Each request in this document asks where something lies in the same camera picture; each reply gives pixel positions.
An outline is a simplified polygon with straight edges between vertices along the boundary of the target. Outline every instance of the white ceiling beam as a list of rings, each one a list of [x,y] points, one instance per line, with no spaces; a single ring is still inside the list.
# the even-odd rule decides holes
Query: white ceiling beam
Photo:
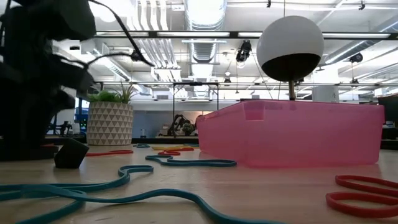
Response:
[[[328,14],[326,14],[322,19],[317,22],[317,25],[319,26],[323,21],[329,18],[336,11],[336,9],[340,8],[346,1],[347,0],[340,0],[332,11],[328,12]]]

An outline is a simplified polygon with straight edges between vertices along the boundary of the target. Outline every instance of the black cable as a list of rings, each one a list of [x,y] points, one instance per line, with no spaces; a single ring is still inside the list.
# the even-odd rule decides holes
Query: black cable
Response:
[[[7,14],[7,12],[10,10],[10,7],[11,7],[11,0],[7,0],[6,10],[4,11],[4,14],[1,15],[0,46],[2,46],[2,35],[4,33],[4,17]]]
[[[130,57],[130,58],[132,57],[132,55],[127,54],[127,53],[123,53],[123,52],[111,53],[111,54],[101,55],[101,56],[99,56],[99,57],[94,58],[93,60],[87,62],[86,66],[87,66],[87,67],[90,66],[92,63],[98,61],[98,60],[101,59],[101,58],[104,58],[104,57],[114,57],[114,56],[127,56],[127,57]]]
[[[262,76],[262,73],[261,73],[261,70],[260,70],[260,66],[259,66],[259,64],[258,64],[258,62],[257,62],[257,60],[256,60],[256,57],[254,56],[253,51],[251,51],[251,53],[253,54],[253,59],[254,59],[254,62],[256,63],[257,69],[259,70],[259,74],[260,74],[260,76],[261,76],[261,78],[262,78],[262,82],[266,85],[266,88],[267,88],[267,90],[268,90],[268,94],[269,94],[269,96],[271,97],[271,99],[273,100],[272,95],[271,95],[271,91],[269,91],[268,86],[267,86],[267,83],[266,83],[264,77]]]
[[[151,66],[151,67],[154,67],[155,65],[153,65],[153,64],[150,63],[150,62],[148,62],[148,61],[145,59],[145,57],[142,55],[141,51],[139,50],[139,47],[138,47],[137,44],[133,41],[133,39],[132,39],[132,37],[131,37],[129,31],[128,31],[127,28],[126,28],[126,26],[124,26],[123,21],[121,20],[121,18],[120,18],[110,7],[108,7],[107,5],[102,4],[102,3],[98,2],[98,1],[95,1],[95,0],[89,0],[89,1],[91,1],[91,2],[93,2],[93,3],[95,3],[95,4],[99,4],[100,6],[104,6],[104,7],[106,7],[107,9],[109,9],[109,10],[112,12],[113,16],[115,17],[115,19],[117,20],[118,24],[119,24],[120,27],[122,28],[123,32],[125,33],[125,35],[126,35],[127,38],[129,39],[129,41],[130,41],[130,43],[132,44],[132,46],[134,47],[134,50],[136,51],[135,53],[138,54],[139,60],[140,60],[141,62],[144,62],[145,64]]]

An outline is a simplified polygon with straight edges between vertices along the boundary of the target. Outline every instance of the potted plant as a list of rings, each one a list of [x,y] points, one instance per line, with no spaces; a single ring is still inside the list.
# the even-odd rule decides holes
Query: potted plant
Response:
[[[89,95],[90,106],[87,121],[87,143],[95,146],[123,146],[132,139],[132,85],[121,91],[103,90]]]
[[[185,123],[182,126],[181,130],[185,133],[185,136],[189,136],[192,134],[192,132],[195,130],[195,128],[193,127],[193,125],[191,123]]]

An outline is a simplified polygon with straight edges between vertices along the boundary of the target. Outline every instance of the ceiling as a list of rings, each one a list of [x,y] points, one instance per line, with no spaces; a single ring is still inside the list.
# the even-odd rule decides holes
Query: ceiling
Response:
[[[132,8],[126,4],[126,1],[134,0],[102,0],[101,2],[113,8],[126,24],[126,18],[131,17],[133,13]],[[323,10],[325,8],[336,7],[339,2],[341,2],[341,0],[286,0],[284,4],[283,0],[272,0],[271,7],[266,8],[267,1],[227,0],[226,15],[222,30],[262,31],[285,14],[285,16],[295,15],[306,17],[318,24],[323,32],[369,32],[384,21],[398,15],[398,1],[396,0],[365,0],[366,7],[362,11],[358,10],[361,6],[361,1],[345,0],[344,4],[335,11]],[[150,1],[148,0],[147,3],[147,22],[150,24]],[[166,0],[166,3],[167,25],[169,29],[186,30],[184,1]],[[100,15],[95,13],[94,15],[96,16],[97,30],[121,30],[117,22],[105,22],[100,18]],[[131,44],[127,39],[96,39],[96,41],[106,44],[112,52],[132,50]],[[240,47],[242,41],[243,40],[228,39],[225,44],[218,44],[215,66],[213,67],[213,76],[216,77],[219,82],[222,82],[225,78],[225,72],[230,72],[231,77],[234,78],[238,76],[239,82],[260,82],[260,73],[264,79],[267,79],[267,75],[259,70],[255,61],[256,39],[250,40],[252,44],[252,53],[247,59],[246,65],[243,68],[236,67],[234,58],[236,50]],[[325,40],[324,56],[335,52],[350,42],[350,40]],[[172,47],[177,63],[181,67],[181,77],[188,77],[191,72],[188,44],[183,44],[181,39],[172,39]],[[372,58],[396,47],[398,47],[398,41],[390,40],[380,42],[361,52],[364,56],[362,63],[367,60],[371,61]],[[150,75],[150,67],[147,65],[141,62],[132,62],[129,58],[117,57],[114,59],[123,69],[129,72],[129,75],[133,77],[134,80],[146,82],[154,81]],[[352,76],[357,77],[362,74],[370,73],[392,63],[397,62],[394,61],[391,55],[386,55],[373,62],[366,62],[361,66],[355,65],[354,70],[350,69],[351,64],[349,62],[338,62],[333,66],[324,67],[324,69],[338,70],[340,82],[348,83],[352,79]],[[113,74],[112,71],[101,64],[94,65],[91,72],[95,80],[100,82],[118,80],[117,75]],[[389,70],[380,77],[368,80],[367,82],[376,83],[380,82],[383,78],[387,79],[392,77],[398,77],[398,70]],[[305,80],[306,82],[311,82],[311,76],[309,75]]]

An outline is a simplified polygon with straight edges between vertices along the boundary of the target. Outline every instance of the track light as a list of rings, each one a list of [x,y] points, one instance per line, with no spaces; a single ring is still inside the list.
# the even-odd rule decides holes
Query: track light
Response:
[[[236,63],[238,68],[243,68],[245,65],[245,61],[249,58],[251,51],[250,40],[244,40],[242,46],[238,50],[236,54]]]

